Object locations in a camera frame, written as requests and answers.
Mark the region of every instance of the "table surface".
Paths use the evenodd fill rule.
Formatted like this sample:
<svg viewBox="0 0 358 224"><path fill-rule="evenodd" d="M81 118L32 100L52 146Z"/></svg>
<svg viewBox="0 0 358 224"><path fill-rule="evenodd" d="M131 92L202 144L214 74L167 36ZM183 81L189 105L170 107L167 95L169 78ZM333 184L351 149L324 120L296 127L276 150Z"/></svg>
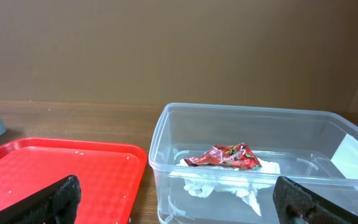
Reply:
<svg viewBox="0 0 358 224"><path fill-rule="evenodd" d="M154 127L164 106L0 101L7 132L0 146L26 137L135 144L149 153ZM358 125L358 115L341 114ZM153 170L146 165L131 223L158 223Z"/></svg>

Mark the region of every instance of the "wall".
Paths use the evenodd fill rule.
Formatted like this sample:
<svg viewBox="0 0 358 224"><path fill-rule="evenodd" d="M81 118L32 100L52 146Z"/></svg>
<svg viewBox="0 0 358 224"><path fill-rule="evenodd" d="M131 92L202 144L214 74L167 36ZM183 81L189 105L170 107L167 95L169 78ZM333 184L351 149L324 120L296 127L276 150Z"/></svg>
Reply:
<svg viewBox="0 0 358 224"><path fill-rule="evenodd" d="M345 111L358 1L0 0L0 100Z"/></svg>

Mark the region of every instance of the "red tray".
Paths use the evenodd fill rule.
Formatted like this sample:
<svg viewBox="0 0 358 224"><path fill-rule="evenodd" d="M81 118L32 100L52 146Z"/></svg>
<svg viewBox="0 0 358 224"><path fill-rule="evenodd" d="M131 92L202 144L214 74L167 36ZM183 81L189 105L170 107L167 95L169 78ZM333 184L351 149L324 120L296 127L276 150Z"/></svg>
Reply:
<svg viewBox="0 0 358 224"><path fill-rule="evenodd" d="M76 223L127 223L146 162L130 144L13 141L0 147L0 210L74 174L82 190Z"/></svg>

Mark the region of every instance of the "red package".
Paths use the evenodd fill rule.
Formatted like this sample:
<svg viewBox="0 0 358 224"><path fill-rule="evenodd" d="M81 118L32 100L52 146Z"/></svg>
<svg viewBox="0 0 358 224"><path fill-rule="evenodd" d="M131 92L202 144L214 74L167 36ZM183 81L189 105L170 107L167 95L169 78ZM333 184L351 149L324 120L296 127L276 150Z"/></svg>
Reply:
<svg viewBox="0 0 358 224"><path fill-rule="evenodd" d="M262 167L258 158L244 143L235 146L215 145L204 155L191 157L185 161L189 166L213 165L241 169Z"/></svg>

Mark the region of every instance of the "clear plastic container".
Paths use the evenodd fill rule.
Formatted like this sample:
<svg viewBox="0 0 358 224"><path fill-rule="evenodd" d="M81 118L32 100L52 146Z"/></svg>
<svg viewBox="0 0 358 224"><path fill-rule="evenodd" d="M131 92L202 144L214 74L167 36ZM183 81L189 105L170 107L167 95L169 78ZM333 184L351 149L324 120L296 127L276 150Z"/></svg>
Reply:
<svg viewBox="0 0 358 224"><path fill-rule="evenodd" d="M241 142L259 159L277 162L281 173L177 166L215 144ZM334 113L172 103L155 128L149 163L160 223L278 223L272 197L280 175L358 215L358 127ZM185 180L262 186L256 192L261 216L229 192L191 196Z"/></svg>

